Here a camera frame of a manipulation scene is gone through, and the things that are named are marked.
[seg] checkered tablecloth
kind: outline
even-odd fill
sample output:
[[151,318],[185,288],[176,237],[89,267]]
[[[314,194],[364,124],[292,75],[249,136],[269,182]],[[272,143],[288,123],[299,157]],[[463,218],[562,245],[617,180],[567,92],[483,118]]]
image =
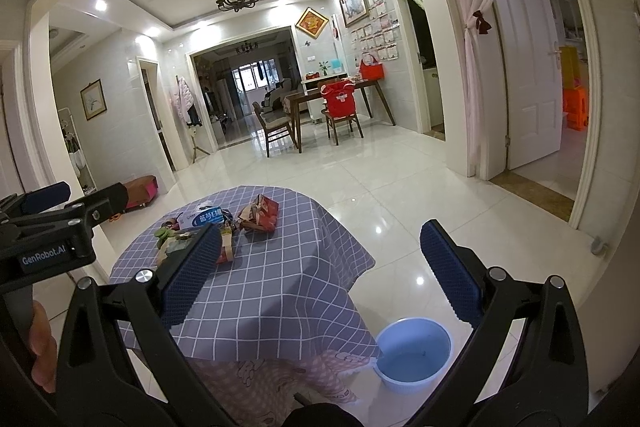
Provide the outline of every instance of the checkered tablecloth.
[[[234,234],[234,261],[213,268],[186,320],[171,329],[182,353],[217,362],[308,360],[327,351],[378,356],[348,295],[375,261],[319,203],[288,188],[243,185],[174,210],[131,243],[110,282],[154,267],[153,233],[167,217],[205,200],[237,215],[258,194],[280,205],[276,230]],[[126,346],[139,348],[130,324],[120,327]]]

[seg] blue textured gripper pad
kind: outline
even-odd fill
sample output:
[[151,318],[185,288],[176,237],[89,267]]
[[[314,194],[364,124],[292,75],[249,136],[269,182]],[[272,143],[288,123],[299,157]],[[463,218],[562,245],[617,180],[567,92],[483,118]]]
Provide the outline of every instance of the blue textured gripper pad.
[[209,227],[162,292],[160,319],[165,328],[184,322],[204,283],[216,269],[221,251],[220,228]]
[[420,249],[456,316],[476,329],[482,320],[482,292],[433,221],[420,230]]

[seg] potted plant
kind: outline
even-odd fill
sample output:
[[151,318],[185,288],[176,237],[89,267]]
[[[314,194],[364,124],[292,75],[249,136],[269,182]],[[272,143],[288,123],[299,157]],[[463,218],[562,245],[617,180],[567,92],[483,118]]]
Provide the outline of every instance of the potted plant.
[[322,74],[324,74],[324,76],[326,76],[326,72],[329,69],[329,61],[325,60],[324,62],[318,62],[318,66],[322,70]]

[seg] snack bag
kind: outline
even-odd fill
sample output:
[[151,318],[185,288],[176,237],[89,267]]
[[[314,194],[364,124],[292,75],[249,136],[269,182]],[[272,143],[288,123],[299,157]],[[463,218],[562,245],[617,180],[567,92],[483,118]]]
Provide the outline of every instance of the snack bag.
[[242,209],[238,215],[241,229],[273,232],[278,222],[278,204],[260,194],[254,201]]
[[216,264],[229,263],[234,259],[234,252],[231,248],[231,238],[233,230],[230,225],[220,225],[220,232],[222,233],[222,251]]
[[203,201],[191,212],[184,212],[178,216],[180,229],[190,229],[191,227],[201,227],[205,223],[222,223],[224,221],[222,208],[213,204],[212,201]]

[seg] red bag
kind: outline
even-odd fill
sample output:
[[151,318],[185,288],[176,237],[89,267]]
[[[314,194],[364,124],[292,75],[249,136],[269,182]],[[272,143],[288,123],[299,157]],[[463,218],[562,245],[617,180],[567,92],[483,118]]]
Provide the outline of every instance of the red bag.
[[267,196],[258,195],[240,212],[238,219],[241,229],[273,232],[278,222],[279,205]]
[[376,57],[368,54],[373,59],[372,64],[366,64],[364,59],[360,61],[360,75],[363,80],[381,80],[385,78],[385,70]]
[[324,84],[320,94],[326,100],[326,108],[333,118],[351,116],[356,112],[356,101],[353,98],[355,84],[350,80]]

